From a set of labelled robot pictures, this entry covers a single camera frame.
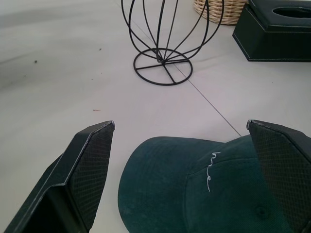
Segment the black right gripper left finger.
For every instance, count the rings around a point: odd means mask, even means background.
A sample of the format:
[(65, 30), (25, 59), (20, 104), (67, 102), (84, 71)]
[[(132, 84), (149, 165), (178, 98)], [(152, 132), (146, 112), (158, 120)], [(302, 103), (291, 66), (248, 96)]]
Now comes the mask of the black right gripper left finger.
[(93, 226), (108, 173), (113, 121), (78, 132), (44, 171), (7, 233), (87, 233)]

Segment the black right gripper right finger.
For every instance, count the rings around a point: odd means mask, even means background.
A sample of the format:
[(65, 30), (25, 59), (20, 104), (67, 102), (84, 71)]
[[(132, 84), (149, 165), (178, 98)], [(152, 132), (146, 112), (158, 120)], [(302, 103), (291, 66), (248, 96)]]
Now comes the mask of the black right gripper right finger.
[(311, 231), (311, 139), (282, 125), (247, 123), (263, 175), (295, 233)]

